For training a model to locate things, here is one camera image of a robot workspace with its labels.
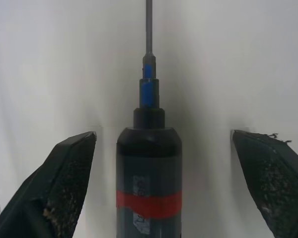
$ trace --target white backdrop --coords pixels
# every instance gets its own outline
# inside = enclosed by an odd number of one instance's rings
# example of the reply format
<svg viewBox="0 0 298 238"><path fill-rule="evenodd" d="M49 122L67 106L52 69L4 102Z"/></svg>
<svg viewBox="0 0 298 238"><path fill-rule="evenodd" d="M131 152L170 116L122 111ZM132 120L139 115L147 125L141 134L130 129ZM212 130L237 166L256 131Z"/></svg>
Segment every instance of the white backdrop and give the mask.
<svg viewBox="0 0 298 238"><path fill-rule="evenodd" d="M98 135L76 238L115 237L115 146L132 125L145 0L0 0L0 205L69 136ZM298 0L154 0L167 125L183 140L183 237L272 238L230 130L298 152Z"/></svg>

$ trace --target metal shaft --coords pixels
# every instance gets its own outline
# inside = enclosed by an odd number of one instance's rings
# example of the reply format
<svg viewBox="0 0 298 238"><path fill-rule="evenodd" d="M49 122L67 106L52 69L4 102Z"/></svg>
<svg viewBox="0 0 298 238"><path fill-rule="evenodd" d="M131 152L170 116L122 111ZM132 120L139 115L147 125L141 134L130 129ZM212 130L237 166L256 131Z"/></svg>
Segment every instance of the metal shaft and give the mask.
<svg viewBox="0 0 298 238"><path fill-rule="evenodd" d="M152 52L152 0L146 0L147 53Z"/></svg>

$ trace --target screwdriver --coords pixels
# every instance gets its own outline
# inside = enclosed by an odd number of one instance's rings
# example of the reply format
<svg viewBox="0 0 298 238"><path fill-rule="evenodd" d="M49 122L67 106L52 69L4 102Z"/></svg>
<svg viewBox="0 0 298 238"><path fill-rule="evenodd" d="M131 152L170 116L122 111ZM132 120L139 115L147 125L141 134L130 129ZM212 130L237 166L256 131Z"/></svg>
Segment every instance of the screwdriver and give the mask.
<svg viewBox="0 0 298 238"><path fill-rule="evenodd" d="M182 142L165 127L152 52L152 0L146 0L146 54L134 126L117 141L117 238L180 238Z"/></svg>

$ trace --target white wall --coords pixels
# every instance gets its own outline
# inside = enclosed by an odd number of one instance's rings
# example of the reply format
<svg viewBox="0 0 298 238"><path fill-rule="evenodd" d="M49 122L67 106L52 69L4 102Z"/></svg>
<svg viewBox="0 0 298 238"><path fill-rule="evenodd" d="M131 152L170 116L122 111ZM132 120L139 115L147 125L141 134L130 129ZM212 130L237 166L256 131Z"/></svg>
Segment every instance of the white wall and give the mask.
<svg viewBox="0 0 298 238"><path fill-rule="evenodd" d="M0 0L2 207L56 143L96 130L76 237L115 237L115 143L138 103L144 7ZM184 237L272 238L229 135L279 132L298 152L298 0L154 0L154 52L184 146Z"/></svg>

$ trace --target red band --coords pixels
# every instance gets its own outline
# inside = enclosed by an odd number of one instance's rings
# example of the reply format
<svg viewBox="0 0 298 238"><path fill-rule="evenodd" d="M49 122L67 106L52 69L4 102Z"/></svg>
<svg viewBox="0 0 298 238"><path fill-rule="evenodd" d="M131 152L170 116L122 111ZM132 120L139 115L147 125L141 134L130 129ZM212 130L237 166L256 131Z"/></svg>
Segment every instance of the red band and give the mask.
<svg viewBox="0 0 298 238"><path fill-rule="evenodd" d="M143 218L165 219L182 208L182 192L166 197L140 197L117 191L117 208L128 207Z"/></svg>

